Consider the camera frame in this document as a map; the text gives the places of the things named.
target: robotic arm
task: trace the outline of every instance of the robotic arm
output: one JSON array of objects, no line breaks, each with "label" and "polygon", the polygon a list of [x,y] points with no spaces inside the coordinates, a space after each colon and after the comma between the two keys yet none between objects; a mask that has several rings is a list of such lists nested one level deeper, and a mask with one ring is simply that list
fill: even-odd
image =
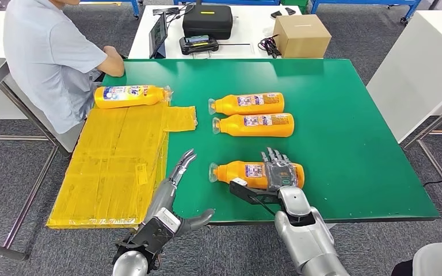
[{"label": "robotic arm", "polygon": [[113,276],[144,276],[158,269],[158,255],[170,239],[195,231],[211,220],[214,214],[212,209],[188,219],[176,215],[172,210],[177,186],[194,159],[196,154],[192,149],[182,155],[169,177],[158,186],[138,230],[116,242],[118,249],[113,260]]},{"label": "robotic arm", "polygon": [[[230,182],[230,192],[250,204],[280,204],[275,227],[299,274],[305,276],[349,276],[338,259],[334,240],[318,210],[311,207],[297,186],[294,167],[285,155],[268,148],[262,152],[267,190],[252,189],[241,178]],[[196,158],[194,150],[183,154],[172,173],[163,180],[138,230],[116,244],[113,276],[145,276],[156,265],[162,247],[173,237],[206,225],[214,214],[208,209],[198,217],[184,219],[172,211],[176,190],[187,166]]]},{"label": "robotic arm", "polygon": [[262,152],[267,191],[248,188],[243,179],[235,178],[230,182],[230,192],[251,204],[280,204],[281,210],[275,214],[275,228],[298,274],[349,276],[338,259],[333,236],[323,218],[298,188],[291,162],[278,151],[268,148],[268,152],[269,158]]}]

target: brown box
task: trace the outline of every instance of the brown box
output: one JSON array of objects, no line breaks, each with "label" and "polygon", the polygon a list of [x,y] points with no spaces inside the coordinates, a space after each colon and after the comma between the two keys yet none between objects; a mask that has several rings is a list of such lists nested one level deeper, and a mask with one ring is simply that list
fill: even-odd
[{"label": "brown box", "polygon": [[331,39],[315,14],[277,16],[273,34],[283,58],[323,58]]}]

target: orange bottle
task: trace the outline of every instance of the orange bottle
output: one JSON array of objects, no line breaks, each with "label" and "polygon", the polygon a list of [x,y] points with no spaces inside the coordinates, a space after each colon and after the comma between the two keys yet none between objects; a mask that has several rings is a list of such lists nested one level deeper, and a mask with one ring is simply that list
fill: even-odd
[{"label": "orange bottle", "polygon": [[172,91],[169,86],[153,85],[103,86],[94,93],[98,108],[124,108],[134,105],[154,105],[169,101]]},{"label": "orange bottle", "polygon": [[212,131],[232,136],[289,137],[294,132],[294,118],[289,113],[264,115],[232,115],[212,119]]},{"label": "orange bottle", "polygon": [[[298,186],[304,186],[304,169],[302,166],[293,163],[296,176],[298,179]],[[242,162],[233,161],[226,165],[216,165],[211,163],[209,166],[209,181],[223,181],[230,183],[231,180],[239,177],[246,181],[249,188],[267,189],[267,178],[265,176],[265,167],[262,162]]]},{"label": "orange bottle", "polygon": [[251,95],[228,95],[222,99],[209,99],[209,114],[269,114],[284,111],[282,93],[262,93]]}]

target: floor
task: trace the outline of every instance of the floor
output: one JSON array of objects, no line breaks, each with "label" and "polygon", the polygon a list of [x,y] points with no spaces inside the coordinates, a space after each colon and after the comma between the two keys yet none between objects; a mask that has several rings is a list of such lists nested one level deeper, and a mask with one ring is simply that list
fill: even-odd
[{"label": "floor", "polygon": [[[321,5],[318,15],[332,34],[327,58],[348,58],[367,83],[403,30],[405,7]],[[65,13],[97,45],[128,53],[138,22],[127,4],[67,7]],[[27,120],[0,120],[0,134],[37,134]],[[442,136],[426,139],[442,164]],[[45,142],[0,141],[0,243],[12,226],[51,147]],[[420,180],[440,177],[417,145],[406,152]],[[26,262],[0,258],[0,275],[110,275],[113,241],[125,229],[57,231],[44,226],[60,189],[68,159],[58,155],[26,218],[13,249],[27,250]],[[351,275],[390,275],[422,246],[442,242],[442,184],[426,187],[441,218],[429,222],[338,224],[331,232],[341,262]],[[152,275],[295,275],[275,228],[203,228],[171,241],[162,267]]]}]

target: green table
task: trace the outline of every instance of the green table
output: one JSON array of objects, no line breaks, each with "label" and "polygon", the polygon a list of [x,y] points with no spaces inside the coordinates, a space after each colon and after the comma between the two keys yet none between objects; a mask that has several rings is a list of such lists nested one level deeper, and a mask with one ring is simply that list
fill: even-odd
[{"label": "green table", "polygon": [[[214,208],[213,223],[273,221],[262,206],[230,194],[228,184],[208,180],[211,162],[260,161],[266,147],[302,164],[303,190],[327,223],[439,216],[349,60],[128,60],[125,68],[104,85],[170,85],[173,106],[196,107],[197,129],[171,133],[169,141],[167,173],[186,150],[197,152],[174,203],[183,217]],[[294,115],[291,137],[212,133],[213,116],[225,116],[209,115],[209,98],[270,91],[283,93],[285,112]]]}]

